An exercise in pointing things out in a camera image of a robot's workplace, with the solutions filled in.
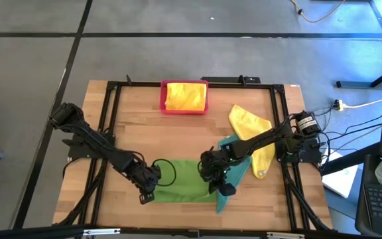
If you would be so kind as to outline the bright green microfiber towel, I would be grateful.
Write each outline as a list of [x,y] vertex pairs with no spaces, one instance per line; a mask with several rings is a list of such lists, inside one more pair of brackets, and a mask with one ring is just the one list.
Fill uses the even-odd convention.
[[217,194],[208,192],[208,183],[198,172],[195,160],[174,159],[157,161],[161,169],[161,179],[156,186],[153,202],[216,202]]

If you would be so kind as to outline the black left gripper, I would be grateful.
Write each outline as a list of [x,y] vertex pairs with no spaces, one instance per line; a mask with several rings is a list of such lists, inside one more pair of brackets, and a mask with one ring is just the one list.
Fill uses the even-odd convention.
[[134,163],[130,168],[130,180],[141,192],[141,195],[139,195],[141,204],[146,204],[155,199],[153,191],[157,184],[147,180],[145,176],[147,167],[145,163]]

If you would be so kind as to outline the silver aluminium bracket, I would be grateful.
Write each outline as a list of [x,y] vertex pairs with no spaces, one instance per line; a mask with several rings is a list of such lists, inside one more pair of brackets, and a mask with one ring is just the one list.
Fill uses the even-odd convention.
[[304,234],[286,232],[267,232],[268,239],[305,239]]
[[84,236],[99,236],[108,234],[119,234],[120,228],[98,228],[98,229],[85,229],[83,231]]

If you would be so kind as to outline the black aluminium table frame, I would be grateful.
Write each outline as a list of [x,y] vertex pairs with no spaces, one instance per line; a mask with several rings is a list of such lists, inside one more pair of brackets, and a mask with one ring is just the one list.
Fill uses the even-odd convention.
[[[123,82],[114,125],[116,146],[138,151],[148,163],[160,159],[199,161],[203,151],[232,134],[228,115],[234,105],[278,123],[304,109],[297,85],[211,83],[209,110],[203,116],[166,115],[159,110],[158,82]],[[93,195],[85,221],[123,232],[190,232],[201,236],[260,236],[264,231],[313,228],[294,195],[285,189],[282,167],[273,161],[267,176],[247,171],[223,212],[214,202],[139,202],[138,189],[108,168],[101,195]]]

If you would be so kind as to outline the white flat box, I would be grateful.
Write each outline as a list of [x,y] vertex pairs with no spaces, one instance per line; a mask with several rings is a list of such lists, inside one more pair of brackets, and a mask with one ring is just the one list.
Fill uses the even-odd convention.
[[341,171],[324,175],[322,177],[322,184],[327,189],[330,189],[334,193],[346,199],[350,195],[357,170],[358,170],[358,166],[354,165],[354,166],[342,169]]

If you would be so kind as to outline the teal microfiber towel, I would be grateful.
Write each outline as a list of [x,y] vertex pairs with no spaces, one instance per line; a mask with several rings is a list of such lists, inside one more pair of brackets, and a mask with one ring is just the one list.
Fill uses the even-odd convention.
[[[218,142],[218,148],[227,143],[231,143],[233,141],[238,141],[239,137],[237,135],[230,135],[226,138],[223,138]],[[230,183],[234,186],[235,189],[238,188],[240,182],[242,181],[244,175],[251,165],[252,157],[246,157],[245,160],[237,166],[231,166],[231,169],[226,173],[226,183]],[[229,196],[223,196],[220,192],[217,192],[217,206],[216,213],[221,214],[224,208],[227,205],[229,200]]]

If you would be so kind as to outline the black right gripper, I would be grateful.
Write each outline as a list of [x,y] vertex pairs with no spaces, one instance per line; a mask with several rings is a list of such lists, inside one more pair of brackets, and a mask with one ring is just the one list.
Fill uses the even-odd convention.
[[234,160],[222,150],[214,151],[211,149],[201,154],[198,172],[203,181],[209,182],[208,192],[210,194],[217,190],[225,197],[233,196],[236,193],[236,188],[231,183],[223,183],[226,179],[226,173],[233,163]]

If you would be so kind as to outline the pink plastic bin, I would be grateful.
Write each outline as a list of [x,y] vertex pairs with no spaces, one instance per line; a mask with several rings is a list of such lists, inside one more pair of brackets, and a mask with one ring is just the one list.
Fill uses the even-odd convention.
[[[206,108],[202,112],[197,111],[170,111],[165,109],[165,100],[166,100],[166,85],[168,83],[179,82],[179,83],[203,83],[207,86],[207,96],[206,96]],[[172,115],[204,115],[208,111],[208,82],[205,80],[164,80],[160,83],[160,100],[159,100],[159,109],[164,114]]]

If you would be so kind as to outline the yellow microfiber towel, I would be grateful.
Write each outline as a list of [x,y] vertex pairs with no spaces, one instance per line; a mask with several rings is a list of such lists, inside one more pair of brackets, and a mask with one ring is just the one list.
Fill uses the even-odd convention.
[[[235,134],[241,140],[251,139],[272,129],[269,120],[260,118],[238,105],[232,107],[228,118]],[[267,172],[275,155],[274,143],[254,150],[251,154],[253,175],[258,179],[264,179],[267,176]]]
[[202,112],[206,108],[207,86],[203,83],[173,82],[166,85],[165,109]]

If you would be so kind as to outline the blue-grey floor bar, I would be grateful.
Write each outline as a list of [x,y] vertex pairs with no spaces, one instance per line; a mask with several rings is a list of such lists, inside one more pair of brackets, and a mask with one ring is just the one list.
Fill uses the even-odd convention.
[[337,88],[382,90],[382,84],[374,84],[373,82],[358,82],[358,81],[337,81],[336,87]]

